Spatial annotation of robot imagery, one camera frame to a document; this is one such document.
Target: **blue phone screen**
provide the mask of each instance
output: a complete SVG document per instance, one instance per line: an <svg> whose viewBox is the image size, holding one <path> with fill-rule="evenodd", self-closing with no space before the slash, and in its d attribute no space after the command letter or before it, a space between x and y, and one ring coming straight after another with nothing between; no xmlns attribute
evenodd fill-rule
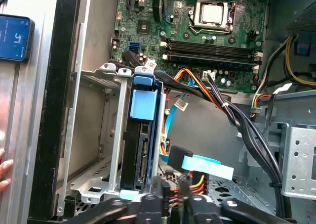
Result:
<svg viewBox="0 0 316 224"><path fill-rule="evenodd" d="M28 18L0 15L0 58L24 59L30 23Z"/></svg>

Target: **cpu socket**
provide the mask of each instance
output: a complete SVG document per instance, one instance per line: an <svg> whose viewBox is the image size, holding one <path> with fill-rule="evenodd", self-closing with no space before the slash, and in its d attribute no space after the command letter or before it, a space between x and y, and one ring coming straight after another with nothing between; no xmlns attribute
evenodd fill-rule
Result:
<svg viewBox="0 0 316 224"><path fill-rule="evenodd" d="M235 6L234 2L197 0L189 11L192 22L189 27L200 28L200 31L229 33L234 29Z"/></svg>

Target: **phone screen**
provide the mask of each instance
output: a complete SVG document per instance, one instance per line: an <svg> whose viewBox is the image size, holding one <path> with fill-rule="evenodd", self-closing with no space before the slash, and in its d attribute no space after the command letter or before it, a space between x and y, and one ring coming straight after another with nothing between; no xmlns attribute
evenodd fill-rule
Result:
<svg viewBox="0 0 316 224"><path fill-rule="evenodd" d="M28 43L32 28L32 21L29 18L0 15L0 58L15 61L28 59L31 50Z"/></svg>

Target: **metal screw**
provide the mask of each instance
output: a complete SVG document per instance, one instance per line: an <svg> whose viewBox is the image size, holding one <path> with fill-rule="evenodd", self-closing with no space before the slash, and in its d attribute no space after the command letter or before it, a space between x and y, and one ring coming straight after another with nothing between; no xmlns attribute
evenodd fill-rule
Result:
<svg viewBox="0 0 316 224"><path fill-rule="evenodd" d="M153 200L153 199L155 199L153 196L151 196L151 195L148 195L147 197L146 197L146 199L147 200Z"/></svg>
<svg viewBox="0 0 316 224"><path fill-rule="evenodd" d="M120 206L120 205L122 205L122 204L123 204L123 203L120 202L120 201L117 201L117 202L114 202L114 203L113 203L114 206Z"/></svg>
<svg viewBox="0 0 316 224"><path fill-rule="evenodd" d="M195 196L193 199L196 200L196 201L201 201L202 200L202 198L200 198L198 196Z"/></svg>
<svg viewBox="0 0 316 224"><path fill-rule="evenodd" d="M230 207L237 207L237 203L234 201L227 201L228 206Z"/></svg>

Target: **smartphone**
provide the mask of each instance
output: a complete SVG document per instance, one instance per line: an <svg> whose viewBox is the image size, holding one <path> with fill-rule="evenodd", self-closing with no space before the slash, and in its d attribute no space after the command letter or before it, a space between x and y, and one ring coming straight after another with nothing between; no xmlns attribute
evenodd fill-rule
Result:
<svg viewBox="0 0 316 224"><path fill-rule="evenodd" d="M30 59L35 23L28 17L0 14L0 60Z"/></svg>

